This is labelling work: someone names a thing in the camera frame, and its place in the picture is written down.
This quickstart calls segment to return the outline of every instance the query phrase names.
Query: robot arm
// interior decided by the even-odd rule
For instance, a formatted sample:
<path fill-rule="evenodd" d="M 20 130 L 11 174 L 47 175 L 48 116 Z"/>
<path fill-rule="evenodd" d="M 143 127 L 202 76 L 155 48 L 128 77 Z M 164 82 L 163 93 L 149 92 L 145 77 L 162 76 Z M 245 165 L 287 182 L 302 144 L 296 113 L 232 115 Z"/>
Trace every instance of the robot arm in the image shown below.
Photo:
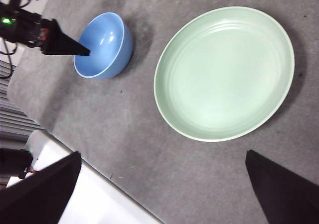
<path fill-rule="evenodd" d="M 64 34 L 58 22 L 21 8 L 21 0 L 0 2 L 0 36 L 12 43 L 40 47 L 45 55 L 89 55 L 90 50 Z"/>

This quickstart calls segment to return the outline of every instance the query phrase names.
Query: cable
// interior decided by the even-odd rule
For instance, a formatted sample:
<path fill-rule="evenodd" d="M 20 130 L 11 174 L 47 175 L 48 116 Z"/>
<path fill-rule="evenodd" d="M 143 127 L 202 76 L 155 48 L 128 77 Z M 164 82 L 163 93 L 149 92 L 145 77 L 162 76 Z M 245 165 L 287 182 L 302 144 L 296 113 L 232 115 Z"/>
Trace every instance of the cable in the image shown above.
<path fill-rule="evenodd" d="M 12 65 L 12 61 L 11 61 L 11 57 L 10 57 L 10 53 L 9 53 L 9 50 L 8 50 L 8 46 L 6 45 L 6 41 L 3 40 L 3 43 L 4 43 L 4 47 L 5 47 L 5 50 L 6 50 L 6 53 L 7 53 L 7 56 L 8 56 L 8 59 L 9 59 L 9 64 L 10 64 L 10 74 L 7 75 L 7 76 L 1 76 L 0 79 L 8 79 L 12 76 L 13 74 L 13 65 Z"/>
<path fill-rule="evenodd" d="M 15 44 L 15 48 L 12 50 L 12 52 L 4 53 L 4 52 L 0 51 L 0 54 L 2 54 L 2 55 L 13 55 L 14 53 L 16 53 L 17 48 L 18 48 L 18 44 L 16 43 Z"/>
<path fill-rule="evenodd" d="M 30 4 L 31 0 L 28 0 L 25 4 L 21 5 L 19 8 L 23 8 L 25 6 L 28 6 Z"/>

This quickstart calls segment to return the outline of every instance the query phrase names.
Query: plate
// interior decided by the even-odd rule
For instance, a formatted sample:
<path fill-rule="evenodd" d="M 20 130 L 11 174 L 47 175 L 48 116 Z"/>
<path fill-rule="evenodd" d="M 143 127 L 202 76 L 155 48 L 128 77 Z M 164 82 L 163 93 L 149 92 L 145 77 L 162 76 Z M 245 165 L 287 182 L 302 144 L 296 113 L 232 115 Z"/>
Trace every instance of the plate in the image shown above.
<path fill-rule="evenodd" d="M 272 17 L 248 7 L 212 10 L 186 24 L 164 49 L 155 101 L 165 121 L 186 137 L 238 138 L 279 108 L 294 66 L 291 41 Z"/>

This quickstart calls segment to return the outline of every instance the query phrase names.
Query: plate rim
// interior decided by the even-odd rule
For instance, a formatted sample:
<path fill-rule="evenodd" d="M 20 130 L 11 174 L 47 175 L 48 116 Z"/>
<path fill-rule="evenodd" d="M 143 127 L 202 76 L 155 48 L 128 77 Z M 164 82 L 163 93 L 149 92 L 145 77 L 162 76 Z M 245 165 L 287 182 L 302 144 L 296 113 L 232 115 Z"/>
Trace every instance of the plate rim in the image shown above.
<path fill-rule="evenodd" d="M 244 132 L 241 132 L 237 135 L 233 135 L 233 136 L 230 136 L 230 137 L 227 137 L 227 138 L 219 138 L 219 139 L 205 139 L 205 138 L 198 138 L 198 137 L 194 137 L 194 136 L 191 136 L 189 134 L 186 134 L 184 132 L 182 132 L 181 130 L 179 130 L 178 128 L 174 127 L 174 125 L 172 125 L 167 119 L 166 117 L 164 116 L 160 106 L 159 106 L 159 102 L 158 102 L 158 98 L 157 98 L 157 93 L 156 93 L 156 79 L 157 79 L 157 73 L 158 73 L 158 68 L 159 68 L 159 64 L 162 60 L 162 57 L 164 55 L 164 53 L 166 52 L 166 50 L 168 49 L 168 47 L 170 46 L 170 44 L 174 41 L 175 37 L 177 37 L 179 35 L 179 33 L 181 33 L 186 27 L 188 27 L 190 24 L 192 24 L 193 22 L 195 22 L 196 20 L 200 19 L 201 17 L 203 16 L 206 16 L 208 14 L 211 14 L 213 12 L 216 12 L 216 11 L 220 11 L 220 10 L 226 10 L 226 9 L 243 9 L 243 10 L 250 10 L 250 11 L 253 11 L 253 12 L 257 12 L 265 17 L 267 17 L 268 19 L 270 19 L 280 30 L 281 32 L 283 33 L 287 43 L 288 43 L 288 46 L 289 46 L 289 49 L 290 49 L 290 57 L 291 57 L 291 66 L 292 66 L 292 71 L 290 73 L 290 77 L 289 77 L 289 81 L 288 81 L 288 84 L 286 86 L 286 89 L 285 91 L 283 92 L 279 102 L 277 103 L 277 105 L 273 108 L 273 110 L 265 117 L 263 118 L 258 124 L 254 125 L 253 127 L 251 127 L 250 129 L 244 131 Z M 158 108 L 158 111 L 160 112 L 161 116 L 163 117 L 163 119 L 165 120 L 165 122 L 172 128 L 174 129 L 176 132 L 178 132 L 179 134 L 187 137 L 187 138 L 190 138 L 190 139 L 193 139 L 193 140 L 196 140 L 196 141 L 202 141 L 202 142 L 222 142 L 222 141 L 228 141 L 228 140 L 232 140 L 232 139 L 236 139 L 236 138 L 239 138 L 239 137 L 242 137 L 254 130 L 256 130 L 257 128 L 259 128 L 261 125 L 263 125 L 267 120 L 270 119 L 270 117 L 272 117 L 274 115 L 274 113 L 279 109 L 279 107 L 282 105 L 282 103 L 284 102 L 288 92 L 289 92 L 289 89 L 291 87 L 291 84 L 292 84 L 292 81 L 293 81 L 293 77 L 294 77 L 294 72 L 295 72 L 295 55 L 294 55 L 294 48 L 293 48 L 293 45 L 291 43 L 291 40 L 287 34 L 287 32 L 285 31 L 285 29 L 280 25 L 279 22 L 277 22 L 272 16 L 268 15 L 267 13 L 263 12 L 263 11 L 260 11 L 258 9 L 255 9 L 255 8 L 251 8 L 251 7 L 246 7 L 246 6 L 226 6 L 226 7 L 221 7 L 221 8 L 217 8 L 217 9 L 213 9 L 211 11 L 208 11 L 208 12 L 205 12 L 197 17 L 195 17 L 194 19 L 192 19 L 191 21 L 189 21 L 187 24 L 185 24 L 182 28 L 180 28 L 178 30 L 178 32 L 170 39 L 170 41 L 167 43 L 167 45 L 165 46 L 164 50 L 162 51 L 160 57 L 159 57 L 159 60 L 158 60 L 158 63 L 156 65 L 156 69 L 155 69 L 155 75 L 154 75 L 154 82 L 153 82 L 153 89 L 154 89 L 154 97 L 155 97 L 155 102 L 156 102 L 156 106 Z"/>

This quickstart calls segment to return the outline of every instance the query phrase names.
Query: bowl rim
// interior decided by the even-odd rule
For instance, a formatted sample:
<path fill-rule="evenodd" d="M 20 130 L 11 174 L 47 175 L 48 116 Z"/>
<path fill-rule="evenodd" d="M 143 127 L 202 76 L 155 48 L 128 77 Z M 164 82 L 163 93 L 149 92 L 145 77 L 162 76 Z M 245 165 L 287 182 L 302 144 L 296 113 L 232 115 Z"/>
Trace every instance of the bowl rim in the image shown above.
<path fill-rule="evenodd" d="M 86 76 L 86 75 L 83 75 L 81 72 L 79 72 L 79 70 L 77 69 L 76 64 L 75 64 L 75 57 L 76 57 L 76 55 L 73 56 L 73 65 L 74 65 L 74 68 L 75 68 L 76 72 L 77 72 L 80 76 L 82 76 L 82 77 L 84 77 L 84 78 L 95 78 L 95 77 L 98 77 L 98 76 L 100 76 L 101 74 L 103 74 L 107 69 L 109 69 L 109 68 L 112 66 L 112 64 L 114 63 L 114 61 L 115 61 L 116 58 L 118 57 L 118 55 L 119 55 L 119 53 L 120 53 L 120 50 L 122 49 L 122 46 L 123 46 L 123 43 L 124 43 L 124 36 L 125 36 L 125 27 L 124 27 L 124 22 L 123 22 L 122 18 L 121 18 L 119 15 L 117 15 L 115 12 L 105 12 L 105 13 L 102 13 L 102 14 L 96 16 L 95 18 L 93 18 L 93 19 L 86 25 L 85 29 L 84 29 L 83 32 L 81 33 L 80 38 L 82 37 L 82 35 L 83 35 L 83 33 L 85 32 L 86 28 L 87 28 L 93 21 L 95 21 L 96 19 L 98 19 L 98 18 L 101 17 L 101 16 L 106 16 L 106 15 L 115 15 L 115 17 L 119 18 L 119 20 L 121 21 L 121 25 L 122 25 L 122 26 L 121 26 L 121 28 L 122 28 L 122 39 L 121 39 L 120 47 L 119 47 L 118 52 L 116 53 L 115 57 L 113 58 L 113 60 L 109 63 L 109 65 L 108 65 L 104 70 L 102 70 L 101 72 L 99 72 L 99 73 L 97 73 L 97 74 L 95 74 L 95 75 L 92 75 L 92 76 Z"/>
<path fill-rule="evenodd" d="M 158 98 L 157 98 L 157 92 L 156 92 L 156 80 L 157 80 L 157 74 L 158 74 L 158 68 L 159 68 L 159 65 L 160 65 L 160 62 L 162 60 L 162 57 L 164 55 L 164 53 L 166 52 L 166 50 L 168 49 L 168 47 L 170 46 L 170 44 L 173 42 L 173 40 L 175 39 L 175 37 L 177 37 L 185 28 L 187 28 L 189 25 L 191 25 L 193 22 L 197 21 L 198 19 L 200 19 L 201 17 L 203 16 L 206 16 L 210 13 L 213 13 L 213 12 L 216 12 L 216 11 L 220 11 L 220 10 L 226 10 L 226 9 L 243 9 L 243 10 L 250 10 L 250 11 L 253 11 L 253 12 L 256 12 L 256 13 L 259 13 L 265 17 L 267 17 L 268 19 L 270 19 L 282 32 L 283 36 L 285 37 L 286 39 L 286 42 L 289 46 L 289 50 L 290 50 L 290 57 L 291 57 L 291 66 L 292 66 L 292 71 L 291 73 L 289 74 L 289 81 L 287 83 L 287 86 L 286 86 L 286 89 L 285 91 L 283 92 L 280 100 L 278 101 L 277 105 L 273 108 L 273 110 L 266 116 L 264 117 L 258 124 L 254 125 L 253 127 L 247 129 L 246 131 L 244 132 L 241 132 L 239 134 L 236 134 L 236 135 L 233 135 L 233 136 L 230 136 L 230 137 L 226 137 L 226 138 L 210 138 L 210 139 L 207 139 L 207 138 L 201 138 L 201 137 L 194 137 L 192 135 L 189 135 L 187 133 L 184 133 L 183 131 L 179 130 L 179 128 L 175 127 L 173 124 L 171 124 L 168 119 L 165 117 L 163 111 L 161 110 L 160 108 L 160 105 L 159 105 L 159 102 L 158 102 Z M 166 47 L 164 48 L 163 52 L 161 53 L 160 55 L 160 58 L 159 58 L 159 61 L 156 65 L 156 69 L 155 69 L 155 75 L 154 75 L 154 82 L 153 82 L 153 90 L 154 90 L 154 97 L 155 97 L 155 103 L 156 103 L 156 106 L 161 114 L 161 116 L 163 117 L 163 119 L 166 121 L 166 123 L 172 128 L 174 129 L 176 132 L 178 132 L 179 134 L 187 137 L 187 138 L 190 138 L 190 139 L 193 139 L 193 140 L 196 140 L 196 141 L 202 141 L 202 142 L 222 142 L 222 141 L 228 141 L 228 140 L 232 140 L 232 139 L 236 139 L 236 138 L 239 138 L 241 136 L 244 136 L 254 130 L 256 130 L 257 128 L 259 128 L 261 125 L 263 125 L 267 120 L 270 119 L 271 116 L 273 116 L 273 114 L 279 109 L 279 107 L 281 106 L 281 104 L 284 102 L 287 94 L 288 94 L 288 91 L 291 87 L 291 84 L 292 84 L 292 81 L 293 81 L 293 77 L 294 77 L 294 72 L 295 72 L 295 56 L 294 56 L 294 48 L 293 48 L 293 45 L 291 43 L 291 40 L 287 34 L 287 32 L 285 31 L 285 29 L 281 26 L 281 24 L 275 20 L 272 16 L 268 15 L 267 13 L 263 12 L 263 11 L 260 11 L 258 9 L 255 9 L 255 8 L 251 8 L 251 7 L 246 7 L 246 6 L 226 6 L 226 7 L 221 7 L 221 8 L 217 8 L 217 9 L 214 9 L 214 10 L 211 10 L 211 11 L 208 11 L 208 12 L 205 12 L 197 17 L 195 17 L 194 19 L 192 19 L 190 22 L 188 22 L 187 24 L 185 24 L 171 39 L 170 41 L 168 42 L 168 44 L 166 45 Z"/>

